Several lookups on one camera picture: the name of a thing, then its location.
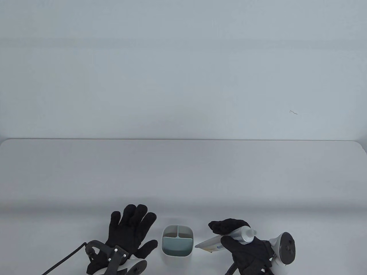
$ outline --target black cable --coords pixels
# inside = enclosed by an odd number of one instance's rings
[[[224,275],[233,275],[236,269],[237,269],[237,265],[233,263]]]
[[[87,246],[87,243],[86,242],[83,243],[81,246],[79,246],[72,253],[70,253],[69,255],[67,255],[65,258],[63,258],[60,262],[58,262],[57,264],[55,264],[53,267],[51,267],[49,270],[47,270],[42,275],[46,275],[46,274],[50,273],[52,270],[54,270],[55,268],[57,268],[59,265],[61,265],[63,262],[65,262],[67,259],[69,259],[71,256],[73,256],[75,253],[77,253],[80,249],[82,249],[83,246],[86,247]]]

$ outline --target white table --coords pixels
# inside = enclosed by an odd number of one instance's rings
[[[40,274],[84,241],[105,241],[109,214],[144,203],[147,236],[245,219],[269,239],[289,231],[291,274],[363,273],[367,155],[355,142],[7,140],[0,146],[0,273]],[[83,252],[54,275],[83,274]],[[144,274],[169,274],[158,249]],[[229,253],[194,250],[191,272],[224,274]]]

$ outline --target white tube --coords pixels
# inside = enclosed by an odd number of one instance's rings
[[[248,226],[243,226],[240,227],[234,231],[232,231],[229,234],[226,235],[217,235],[209,240],[206,240],[204,242],[201,242],[199,244],[197,244],[195,247],[196,248],[201,248],[205,251],[208,252],[213,252],[213,251],[219,251],[219,250],[223,250],[225,249],[223,247],[223,245],[221,244],[221,238],[223,236],[230,236],[233,239],[237,240],[238,242],[240,242],[241,244],[247,244],[250,243],[254,240],[254,236],[257,234],[256,230],[251,229]]]

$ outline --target white wall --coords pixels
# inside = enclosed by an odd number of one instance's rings
[[[365,0],[0,0],[0,136],[363,140],[366,17]]]

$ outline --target black glove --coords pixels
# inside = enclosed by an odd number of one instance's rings
[[[142,204],[137,207],[133,204],[128,205],[124,209],[122,218],[119,211],[114,211],[111,214],[106,245],[112,248],[118,245],[129,255],[133,254],[137,258],[145,259],[158,246],[156,240],[151,240],[139,249],[150,227],[157,219],[154,213],[147,214],[147,212],[148,208]],[[87,274],[92,275],[107,266],[107,255],[100,251],[88,265]]]
[[[242,226],[249,226],[244,220],[226,219],[224,221],[212,221],[209,223],[213,233],[219,235],[229,234]],[[262,274],[261,269],[267,270],[272,266],[269,259],[274,255],[267,241],[261,241],[254,237],[251,243],[240,244],[230,236],[223,236],[222,245],[232,253],[232,258],[241,275]]]

